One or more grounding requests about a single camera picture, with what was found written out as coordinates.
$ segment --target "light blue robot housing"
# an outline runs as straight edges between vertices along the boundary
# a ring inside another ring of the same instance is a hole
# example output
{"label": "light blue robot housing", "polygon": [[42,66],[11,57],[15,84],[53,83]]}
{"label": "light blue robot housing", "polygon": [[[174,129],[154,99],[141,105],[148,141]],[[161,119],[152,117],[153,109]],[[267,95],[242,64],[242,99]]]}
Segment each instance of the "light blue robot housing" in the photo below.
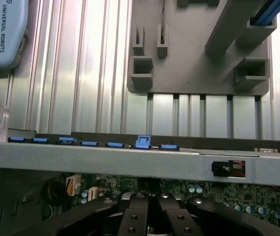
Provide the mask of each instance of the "light blue robot housing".
{"label": "light blue robot housing", "polygon": [[27,40],[28,0],[0,0],[0,68],[16,67]]}

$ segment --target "metal sheet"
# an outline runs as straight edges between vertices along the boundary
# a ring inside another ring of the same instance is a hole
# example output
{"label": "metal sheet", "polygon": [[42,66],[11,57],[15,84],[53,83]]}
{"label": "metal sheet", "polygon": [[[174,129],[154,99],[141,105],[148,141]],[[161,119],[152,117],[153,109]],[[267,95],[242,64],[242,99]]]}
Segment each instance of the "metal sheet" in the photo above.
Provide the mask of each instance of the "metal sheet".
{"label": "metal sheet", "polygon": [[[246,177],[213,176],[213,161],[228,160],[245,161]],[[0,143],[0,168],[280,186],[280,153],[257,155],[257,152],[200,152],[184,148],[176,152]]]}
{"label": "metal sheet", "polygon": [[128,92],[125,83],[131,6],[132,0],[32,0],[21,64],[10,76],[0,72],[9,127],[280,140],[280,17],[269,44],[270,92],[261,103],[206,94],[147,96]]}

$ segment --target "white connector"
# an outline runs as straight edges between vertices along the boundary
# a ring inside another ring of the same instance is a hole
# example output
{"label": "white connector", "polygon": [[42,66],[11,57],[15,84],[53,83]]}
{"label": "white connector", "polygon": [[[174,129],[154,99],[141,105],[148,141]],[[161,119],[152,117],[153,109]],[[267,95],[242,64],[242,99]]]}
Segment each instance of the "white connector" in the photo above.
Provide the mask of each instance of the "white connector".
{"label": "white connector", "polygon": [[81,188],[81,175],[73,175],[66,178],[65,186],[69,196],[79,194]]}
{"label": "white connector", "polygon": [[89,189],[89,201],[98,198],[99,196],[99,188],[98,187],[91,187]]}

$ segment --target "green circuit board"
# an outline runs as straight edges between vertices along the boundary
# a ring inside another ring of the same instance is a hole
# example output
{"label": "green circuit board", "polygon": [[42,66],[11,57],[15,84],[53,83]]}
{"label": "green circuit board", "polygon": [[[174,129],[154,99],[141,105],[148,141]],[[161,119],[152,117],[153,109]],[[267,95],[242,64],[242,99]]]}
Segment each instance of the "green circuit board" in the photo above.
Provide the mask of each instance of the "green circuit board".
{"label": "green circuit board", "polygon": [[[159,179],[158,184],[163,192],[181,196],[183,201],[191,197],[202,196],[225,204],[227,207],[250,206],[251,215],[280,226],[280,187],[253,184],[217,183],[204,181]],[[135,177],[82,175],[80,194],[73,198],[73,206],[82,204],[81,193],[96,186],[100,195],[119,197],[126,192],[139,190],[139,180]]]}

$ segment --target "metal wall panel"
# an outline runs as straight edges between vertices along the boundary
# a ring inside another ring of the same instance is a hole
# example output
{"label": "metal wall panel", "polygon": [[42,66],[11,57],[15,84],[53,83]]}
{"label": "metal wall panel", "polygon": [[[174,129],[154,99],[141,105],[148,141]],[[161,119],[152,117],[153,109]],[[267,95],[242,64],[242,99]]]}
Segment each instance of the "metal wall panel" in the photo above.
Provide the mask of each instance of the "metal wall panel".
{"label": "metal wall panel", "polygon": [[32,0],[20,65],[0,71],[10,128],[280,140],[280,15],[263,97],[133,94],[132,0]]}

